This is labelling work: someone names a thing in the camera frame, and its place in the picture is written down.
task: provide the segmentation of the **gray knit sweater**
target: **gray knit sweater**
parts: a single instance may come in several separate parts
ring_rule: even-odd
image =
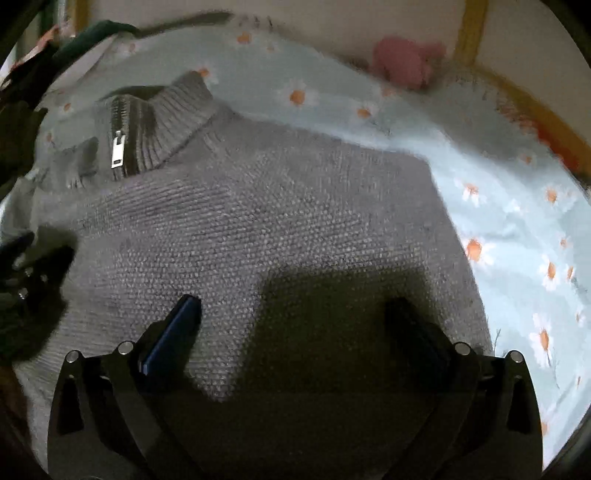
[[[110,352],[184,293],[203,320],[163,415],[202,467],[244,478],[379,475],[431,400],[392,360],[384,301],[406,296],[489,352],[482,302],[425,162],[249,121],[188,73],[96,105],[96,138],[41,169],[40,244],[75,239],[67,310],[18,367],[44,439],[65,354]],[[113,135],[126,134],[111,168]]]

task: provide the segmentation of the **light blue bedsheet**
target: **light blue bedsheet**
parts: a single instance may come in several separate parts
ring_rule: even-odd
[[[186,70],[200,71],[217,98],[245,115],[428,160],[473,267],[495,353],[517,349],[527,360],[548,464],[591,401],[591,207],[535,133],[498,112],[511,108],[502,95],[453,72],[428,93],[397,92],[258,31],[123,35],[81,81],[44,98],[38,157],[90,136],[93,125],[76,112],[97,99],[123,86],[167,85]]]

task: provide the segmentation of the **white wall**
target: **white wall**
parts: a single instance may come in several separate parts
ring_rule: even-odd
[[[478,62],[529,90],[591,144],[591,69],[540,0],[490,0]]]
[[[453,51],[464,0],[92,0],[92,21],[137,26],[224,9],[269,16],[332,53],[369,59],[387,34],[442,40]]]

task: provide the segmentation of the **orange flower center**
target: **orange flower center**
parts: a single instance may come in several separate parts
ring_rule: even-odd
[[[236,38],[240,45],[247,45],[252,41],[252,35],[249,32],[242,32],[242,35]]]
[[[383,97],[390,97],[396,94],[396,90],[388,85],[382,85],[382,96]]]
[[[552,205],[555,204],[556,200],[558,199],[558,193],[554,189],[547,189],[546,190],[546,200],[548,200]]]
[[[552,262],[548,263],[548,278],[550,280],[554,280],[554,277],[556,276],[556,265],[554,265]]]
[[[544,352],[547,352],[548,347],[550,346],[550,337],[548,335],[548,332],[546,332],[546,329],[542,330],[542,332],[540,333],[540,343],[542,344]]]
[[[473,183],[465,183],[464,186],[470,195],[478,195],[478,187]]]
[[[358,108],[357,109],[357,116],[359,118],[363,118],[365,120],[366,118],[369,118],[371,116],[371,112],[369,110],[367,110],[366,108]]]
[[[294,105],[300,106],[303,105],[306,101],[306,93],[304,90],[294,90],[291,92],[290,101]]]
[[[466,245],[466,255],[470,260],[474,262],[480,261],[480,255],[482,254],[482,245],[478,240],[471,239]]]

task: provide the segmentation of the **daisy flower pattern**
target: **daisy flower pattern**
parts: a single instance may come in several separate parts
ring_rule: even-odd
[[[535,155],[532,152],[522,152],[517,155],[517,160],[528,167],[535,165]]]
[[[573,191],[557,185],[546,185],[543,192],[546,202],[562,212],[570,210],[577,200]]]
[[[215,68],[215,66],[207,60],[197,62],[195,72],[201,75],[201,78],[205,82],[205,85],[207,85],[208,87],[210,85],[217,85],[219,83],[219,79],[217,76],[217,68]]]
[[[542,285],[545,289],[548,291],[555,290],[560,283],[560,276],[557,275],[556,264],[550,260],[548,255],[542,256],[542,264],[538,272],[542,274]]]
[[[574,371],[574,391],[576,394],[583,391],[588,378],[587,369],[579,365]]]
[[[577,309],[577,312],[574,314],[574,319],[576,320],[577,325],[580,327],[585,325],[585,320],[587,320],[587,317],[585,315],[584,307],[581,306]]]
[[[254,36],[248,30],[234,31],[230,34],[229,42],[234,48],[244,48],[252,44]]]
[[[487,243],[480,238],[466,238],[462,240],[464,252],[471,265],[478,267],[488,267],[494,264],[494,259],[489,252],[495,247],[495,244]]]
[[[555,186],[547,186],[545,189],[546,202],[551,205],[555,205],[558,202],[558,189]]]
[[[456,186],[462,190],[462,200],[464,200],[464,202],[470,200],[475,207],[479,207],[480,202],[484,201],[484,197],[480,195],[480,190],[477,185],[460,180],[456,180],[455,183]]]
[[[70,116],[72,113],[74,113],[74,107],[69,100],[66,100],[64,104],[57,108],[57,114],[61,118]]]
[[[350,119],[354,123],[369,122],[378,112],[378,105],[374,102],[363,102],[361,100],[351,101]]]
[[[268,40],[268,41],[264,42],[262,45],[262,50],[264,53],[266,53],[269,56],[273,56],[273,55],[276,55],[281,52],[281,48],[279,47],[279,44],[273,40]]]
[[[318,92],[308,88],[302,80],[292,80],[277,92],[277,99],[293,108],[314,106],[318,104]]]
[[[564,278],[566,283],[571,283],[574,280],[574,266],[569,265],[564,269]]]
[[[558,244],[560,245],[560,248],[564,250],[573,246],[573,244],[570,241],[570,237],[567,236],[566,233],[561,233],[558,236]]]
[[[531,349],[534,351],[535,360],[542,368],[552,366],[552,345],[553,340],[550,336],[550,321],[543,315],[534,313],[534,331],[530,333]]]

